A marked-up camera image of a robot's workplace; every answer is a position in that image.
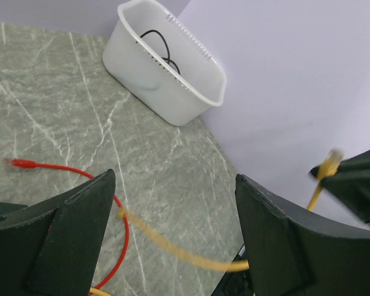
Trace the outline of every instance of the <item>white basket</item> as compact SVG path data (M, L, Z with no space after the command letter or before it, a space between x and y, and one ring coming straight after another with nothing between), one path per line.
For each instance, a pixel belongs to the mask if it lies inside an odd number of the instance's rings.
M132 0L118 6L119 21L103 53L105 68L120 83L172 125L184 125L211 106L220 106L226 75L184 26L154 0ZM161 57L166 48L181 75Z

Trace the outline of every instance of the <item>black object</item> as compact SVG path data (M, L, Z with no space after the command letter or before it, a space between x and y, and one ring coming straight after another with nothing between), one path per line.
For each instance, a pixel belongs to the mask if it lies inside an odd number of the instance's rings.
M236 202L257 296L370 295L370 231L309 212L242 175Z
M310 174L316 177L318 169L316 166ZM321 185L362 221L370 223L370 150L344 160L337 173L322 179Z
M245 246L239 250L233 261L247 259ZM211 296L248 296L253 295L252 281L249 271L225 273Z
M0 296L87 295L114 192L109 170L36 205L1 208Z
M153 29L152 29L152 30L148 30L148 31L146 31L145 33L141 34L140 38L143 38L144 36L146 36L146 35L148 35L148 34L151 34L151 33L156 33L156 34L158 34L158 35L159 35L159 37L162 39L162 41L163 41L163 43L164 43L165 47L166 47L167 57L162 57L162 59L163 59L166 63L168 63L168 64L169 64L169 66L170 66L171 68L173 68L173 66L171 66L171 64L173 64L173 65L174 65L174 67L175 67L175 70L177 70L178 74L180 74L180 75L181 75L181 72L179 71L179 68L178 68L177 64L176 64L176 63L171 59L171 57L170 57L170 50L169 50L169 48L168 48L168 45L167 45L166 39L163 37L163 35L161 34L161 32L159 32L158 30L153 30Z

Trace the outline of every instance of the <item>cable end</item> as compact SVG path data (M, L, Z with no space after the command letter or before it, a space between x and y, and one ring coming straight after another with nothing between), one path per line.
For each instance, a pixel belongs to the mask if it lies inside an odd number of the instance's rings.
M5 165L10 165L19 168L36 168L37 165L32 160L20 159L20 158L5 158L3 159Z

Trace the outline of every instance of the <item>marble countertop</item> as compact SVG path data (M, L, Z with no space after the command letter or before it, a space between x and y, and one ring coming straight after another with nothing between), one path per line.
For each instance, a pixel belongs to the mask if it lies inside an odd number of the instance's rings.
M8 169L4 157L117 175L116 193L176 245L232 260L242 244L235 169L202 120L177 128L104 69L106 40L0 23L0 201L33 205L83 183L73 173ZM124 228L114 204L94 283L114 266ZM113 295L210 296L222 273L195 268L131 228Z

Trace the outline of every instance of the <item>red cable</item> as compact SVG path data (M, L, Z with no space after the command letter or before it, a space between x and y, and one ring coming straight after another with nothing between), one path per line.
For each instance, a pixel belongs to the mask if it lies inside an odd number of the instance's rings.
M47 163L38 163L38 162L34 162L32 160L27 160L27 159L19 159L19 158L15 158L15 159L12 159L12 160L5 159L4 163L10 164L14 167L19 167L19 168L51 168L51 169L54 169L54 170L72 171L74 173L81 174L81 175L83 175L85 177L88 177L88 178L91 178L91 179L94 177L93 175L91 175L91 174L89 174L85 171L81 171L77 168L72 168L70 166L50 165L50 164L47 164ZM118 197L116 195L114 195L113 199L117 203L117 205L121 208L122 204L119 201ZM100 289L102 286L104 286L106 283L108 283L109 280L111 280L111 278L114 276L114 274L118 271L118 268L122 264L123 259L125 258L126 251L128 249L128 245L129 245L130 228L129 228L129 222L128 222L127 217L124 216L123 221L125 222L125 243L123 244L122 253L121 253L121 255L120 255L120 257L117 261L117 264L115 264L115 266L112 268L111 272L100 282L100 284L95 286L96 289Z

